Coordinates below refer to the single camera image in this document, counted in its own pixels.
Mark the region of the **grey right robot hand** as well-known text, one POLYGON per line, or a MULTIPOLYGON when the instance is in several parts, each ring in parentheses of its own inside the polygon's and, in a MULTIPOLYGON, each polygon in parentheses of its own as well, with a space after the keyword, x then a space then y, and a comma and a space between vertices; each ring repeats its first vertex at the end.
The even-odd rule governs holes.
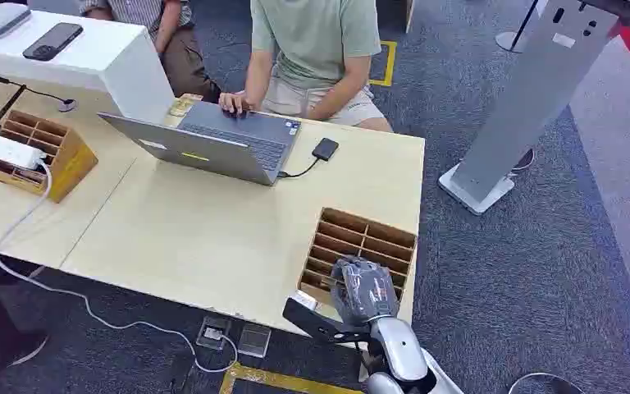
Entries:
POLYGON ((344 323, 362 326, 381 317, 396 317, 399 301, 390 270, 363 257, 345 255, 331 270, 332 303, 344 323))

